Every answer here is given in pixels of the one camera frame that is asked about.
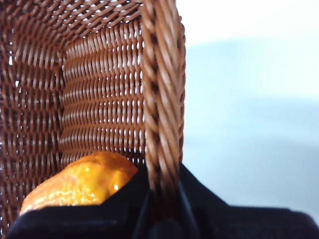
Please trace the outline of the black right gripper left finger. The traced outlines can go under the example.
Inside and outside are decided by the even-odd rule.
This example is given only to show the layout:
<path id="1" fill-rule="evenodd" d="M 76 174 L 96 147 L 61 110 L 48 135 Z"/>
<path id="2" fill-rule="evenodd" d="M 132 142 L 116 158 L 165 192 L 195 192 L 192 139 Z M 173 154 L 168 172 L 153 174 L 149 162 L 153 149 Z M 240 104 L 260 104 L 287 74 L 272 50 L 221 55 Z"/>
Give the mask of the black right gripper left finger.
<path id="1" fill-rule="evenodd" d="M 149 191 L 146 167 L 100 205 L 29 211 L 10 227 L 9 239 L 130 239 Z"/>

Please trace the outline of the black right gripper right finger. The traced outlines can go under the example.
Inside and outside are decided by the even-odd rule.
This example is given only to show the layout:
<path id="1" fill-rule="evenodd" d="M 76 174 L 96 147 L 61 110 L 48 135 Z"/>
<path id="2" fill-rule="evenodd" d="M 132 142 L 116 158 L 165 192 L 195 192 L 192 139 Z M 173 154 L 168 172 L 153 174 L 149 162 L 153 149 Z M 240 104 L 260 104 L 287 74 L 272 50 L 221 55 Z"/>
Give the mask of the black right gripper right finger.
<path id="1" fill-rule="evenodd" d="M 285 208 L 231 206 L 184 166 L 180 182 L 203 239 L 315 239 L 308 214 Z"/>

